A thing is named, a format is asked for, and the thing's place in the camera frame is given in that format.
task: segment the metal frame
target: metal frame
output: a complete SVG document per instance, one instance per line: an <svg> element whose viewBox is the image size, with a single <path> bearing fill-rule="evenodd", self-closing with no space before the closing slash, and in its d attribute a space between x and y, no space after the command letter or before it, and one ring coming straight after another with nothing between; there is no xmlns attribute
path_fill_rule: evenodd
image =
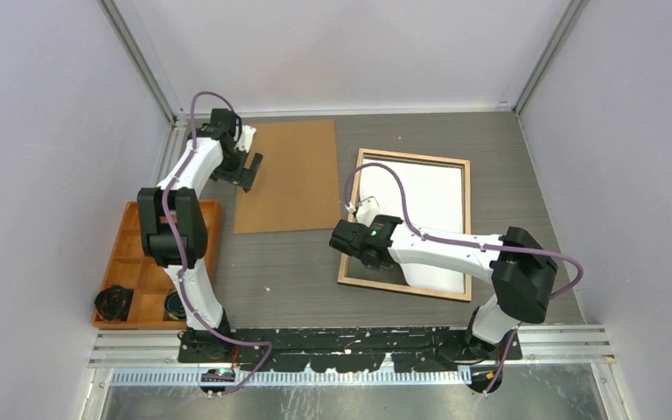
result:
<svg viewBox="0 0 672 420"><path fill-rule="evenodd" d="M148 65L148 61L143 56L143 52L140 51L140 47L137 45L137 42L130 32L130 28L125 22L122 13L115 4L115 1L96 1L104 10L104 14L107 16L107 20L114 28L117 37L125 47L125 51L127 51L130 60L135 65L137 71L140 73L140 77L145 82L145 86L147 86L150 90L150 94L153 96L153 99L156 100L156 103L161 108L161 111L164 113L166 119L169 120L169 123L173 122L176 116L174 115L172 106L164 95L164 91L161 89L161 86L158 84L158 80L156 80L156 77L153 75L151 67Z"/></svg>
<svg viewBox="0 0 672 420"><path fill-rule="evenodd" d="M88 365L92 374L91 382L87 385L89 391L80 419L101 418L107 391L112 383L160 387L179 385L181 382L195 385L200 372L229 366L220 363L178 363L177 334L177 331L101 330ZM509 360L508 364L591 364L609 418L629 418L613 374L616 360L602 325L524 325L519 329L518 340L524 346L524 356L521 360ZM487 361L483 364L491 365L493 362ZM385 386L437 383L463 383L463 376L459 370L435 374L396 374L392 371L392 361L387 358L381 370L373 374L262 372L256 374L246 386Z"/></svg>
<svg viewBox="0 0 672 420"><path fill-rule="evenodd" d="M97 0L97 3L104 10L108 21L115 29L120 42L125 47L130 59L140 73L145 85L150 90L156 103L169 120L173 122L177 116L186 116L188 114L178 113L172 107L168 98L165 96L158 79L151 71L148 60L144 57L136 39L134 38L123 14L116 5L115 0ZM302 111L282 111L282 112L241 112L244 118L254 117L281 117L281 116L351 116L351 115L372 115L372 114L424 114L424 113L454 113L454 112L487 112L487 111L513 111L519 115L526 105L529 97L534 93L539 80L547 70L551 60L562 46L565 38L575 24L581 10L588 4L588 0L570 0L563 12L563 15L557 22L548 44L546 45L540 59L537 61L532 74L529 76L519 99L515 105L509 105L505 102L499 103L495 107L478 108L390 108L390 109L329 109L329 110L302 110Z"/></svg>
<svg viewBox="0 0 672 420"><path fill-rule="evenodd" d="M178 333L174 330L101 330L88 367L189 366L176 360L179 353ZM519 329L519 341L524 345L524 357L510 360L509 364L614 363L609 339L601 325L524 325Z"/></svg>
<svg viewBox="0 0 672 420"><path fill-rule="evenodd" d="M588 3L589 0L570 0L568 2L563 15L560 17L560 20L557 21L557 26L552 32L552 37L549 39L547 46L545 46L540 59L535 65L535 69L532 71L527 83L524 85L519 100L516 101L516 105L513 108L515 114L520 115L524 110L527 102L529 102L529 98L537 89L537 85L550 66L550 62L555 58L555 55L563 46L563 42L568 38L568 35L573 29L573 25L576 23L578 17Z"/></svg>

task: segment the black object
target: black object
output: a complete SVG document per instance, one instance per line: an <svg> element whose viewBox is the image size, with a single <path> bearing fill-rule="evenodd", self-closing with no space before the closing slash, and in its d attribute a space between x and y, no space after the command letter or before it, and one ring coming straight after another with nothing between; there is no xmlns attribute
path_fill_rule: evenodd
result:
<svg viewBox="0 0 672 420"><path fill-rule="evenodd" d="M396 262L388 252L393 244L390 236L401 223L401 218L385 214L375 216L369 227L339 220L331 232L328 245L348 256L358 258L371 270L392 269Z"/></svg>
<svg viewBox="0 0 672 420"><path fill-rule="evenodd" d="M223 311L222 320L215 331L226 337L232 337L230 323L228 323L225 311ZM218 339L208 330L187 328L185 331L178 333L178 339L181 340L178 347L179 363L210 363L223 361L232 355L233 345Z"/></svg>
<svg viewBox="0 0 672 420"><path fill-rule="evenodd" d="M133 290L119 284L104 289L94 299L96 313L107 322L127 321L132 295Z"/></svg>
<svg viewBox="0 0 672 420"><path fill-rule="evenodd" d="M238 138L235 138L236 127L238 127ZM251 166L248 169L245 168L249 153L235 148L241 133L241 118L225 108L213 109L210 113L210 123L203 124L200 129L197 129L197 137L210 137L217 140L222 149L222 163L215 168L210 178L214 181L222 179L240 186L247 193L254 184L263 156L256 153Z"/></svg>
<svg viewBox="0 0 672 420"><path fill-rule="evenodd" d="M140 238L143 253L152 256L160 267L181 265L181 255L171 227L162 222L163 191L160 188L142 188L137 194L137 215L140 220ZM176 210L177 229L190 269L207 252L207 227L197 194L190 188L169 191L169 208Z"/></svg>
<svg viewBox="0 0 672 420"><path fill-rule="evenodd" d="M235 382L235 371L232 368L212 368L208 369L199 380L202 384L199 388L207 394L207 392L217 393L225 391L226 386Z"/></svg>
<svg viewBox="0 0 672 420"><path fill-rule="evenodd" d="M175 321L186 321L186 311L184 311L184 306L181 304L181 298L179 293L175 290L169 292L166 295L164 300L164 311L169 318Z"/></svg>
<svg viewBox="0 0 672 420"><path fill-rule="evenodd" d="M374 372L386 358L392 359L396 373L457 372L458 364L472 363L478 357L466 351L465 330L437 327L369 327L369 328L238 328L230 335L235 340L270 341L274 347L261 371L303 372L309 367L323 373L335 369L339 373ZM209 358L182 338L178 360L182 363L232 363L234 352L210 353ZM241 346L237 362L241 370L250 371L266 352L259 348ZM499 358L500 349L488 355ZM522 346L511 346L508 361L522 358ZM492 369L477 366L472 369Z"/></svg>
<svg viewBox="0 0 672 420"><path fill-rule="evenodd" d="M471 367L471 382L468 387L470 387L470 389L475 392L485 391L493 378L496 376L496 369L498 369L498 366ZM501 382L503 382L503 372L498 374L498 379L496 379L493 387L488 390L488 394L498 389L501 386Z"/></svg>
<svg viewBox="0 0 672 420"><path fill-rule="evenodd" d="M532 235L520 227L510 227L501 239L508 247L542 249ZM552 258L502 251L498 261L491 262L491 267L500 308L521 322L544 322L557 274L557 264Z"/></svg>

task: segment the white robotic arm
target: white robotic arm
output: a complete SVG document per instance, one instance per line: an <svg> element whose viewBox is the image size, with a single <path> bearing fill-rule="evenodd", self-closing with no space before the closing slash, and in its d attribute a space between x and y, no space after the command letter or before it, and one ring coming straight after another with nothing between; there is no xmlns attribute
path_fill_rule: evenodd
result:
<svg viewBox="0 0 672 420"><path fill-rule="evenodd" d="M525 230L510 227L505 235L475 235L417 227L421 234L416 234L400 218L374 208L357 213L357 220L340 220L329 244L370 269L424 264L470 274L493 286L496 294L476 309L465 334L468 348L479 357L487 357L519 323L544 321L557 265L547 257L485 249L485 245L540 249ZM483 245L463 248L428 241L424 235Z"/></svg>
<svg viewBox="0 0 672 420"><path fill-rule="evenodd" d="M144 253L155 258L173 281L177 293L180 296L185 294L186 299L181 299L185 313L193 313L193 308L213 328L221 326L225 312L214 295L205 266L207 227L198 198L210 178L225 179L247 191L253 184L262 160L262 156L256 154L252 165L248 169L244 168L256 129L241 126L236 130L236 121L237 117L231 111L214 109L210 124L198 132L197 150L193 150L193 141L189 140L171 174L159 182L156 188L144 188L137 195ZM176 177L175 174L190 155L191 160ZM181 276L179 249L168 225L160 220L163 215L162 193L172 181L176 182L171 185L169 207L177 216L177 227L189 260L187 270ZM183 290L180 287L182 282L185 285ZM194 331L207 331L194 316L187 316L186 323Z"/></svg>

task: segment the gray work surface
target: gray work surface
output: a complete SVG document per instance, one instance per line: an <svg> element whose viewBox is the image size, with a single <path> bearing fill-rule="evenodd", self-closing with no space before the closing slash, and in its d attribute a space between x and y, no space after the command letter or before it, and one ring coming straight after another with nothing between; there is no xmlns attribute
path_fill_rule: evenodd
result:
<svg viewBox="0 0 672 420"><path fill-rule="evenodd" d="M101 418L606 419L590 365L509 365L503 374L488 399L464 385L245 387L210 400L199 388L112 386Z"/></svg>
<svg viewBox="0 0 672 420"><path fill-rule="evenodd" d="M257 118L245 123L302 119ZM509 226L518 226L545 249L558 250L514 114L347 115L334 119L341 187L356 167L360 148L468 159L472 232L504 234ZM266 156L262 165L266 165ZM340 253L328 247L330 230L233 234L235 193L233 185L208 182L201 195L223 206L213 287L233 328L466 326L475 307L493 294L490 284L477 279L472 282L471 303L339 285ZM556 289L568 281L560 262ZM572 293L550 302L546 322L582 323Z"/></svg>

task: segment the cardboard sheet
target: cardboard sheet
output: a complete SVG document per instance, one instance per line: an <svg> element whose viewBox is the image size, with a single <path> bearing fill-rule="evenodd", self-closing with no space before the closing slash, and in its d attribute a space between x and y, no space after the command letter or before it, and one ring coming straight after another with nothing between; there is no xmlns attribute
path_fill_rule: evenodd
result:
<svg viewBox="0 0 672 420"><path fill-rule="evenodd" d="M254 124L249 153L264 156L248 193L238 189L234 233L332 229L341 217L333 120Z"/></svg>

